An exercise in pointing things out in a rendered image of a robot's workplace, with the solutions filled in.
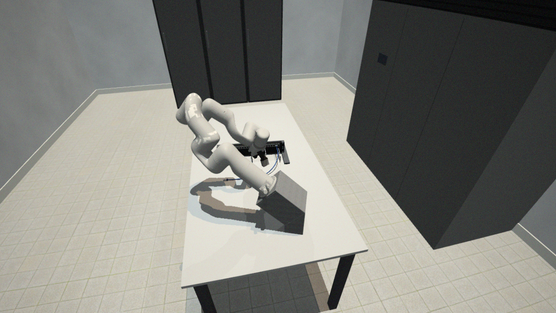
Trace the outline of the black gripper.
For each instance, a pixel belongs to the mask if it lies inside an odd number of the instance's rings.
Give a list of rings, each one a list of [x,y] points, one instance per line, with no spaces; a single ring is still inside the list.
[[[263,152],[265,150],[266,147],[264,147],[261,151]],[[256,159],[258,157],[258,151],[260,151],[259,149],[256,149],[254,147],[254,145],[252,144],[248,150],[248,152],[250,152],[249,157],[252,156],[254,159]]]

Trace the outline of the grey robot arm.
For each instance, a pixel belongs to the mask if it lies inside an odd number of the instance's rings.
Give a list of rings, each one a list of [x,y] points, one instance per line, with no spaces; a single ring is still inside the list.
[[[214,118],[224,124],[230,136],[240,144],[247,146],[253,144],[259,150],[265,147],[269,139],[270,133],[267,129],[253,122],[247,122],[242,134],[239,133],[231,110],[211,98],[202,102],[196,93],[186,97],[175,118],[178,122],[188,125],[196,135],[191,144],[192,152],[211,173],[221,173],[230,166],[236,176],[259,192],[259,197],[265,197],[272,190],[276,183],[276,176],[267,175],[245,158],[233,144],[223,143],[214,152],[211,151],[220,141],[220,135],[211,126],[209,120]]]

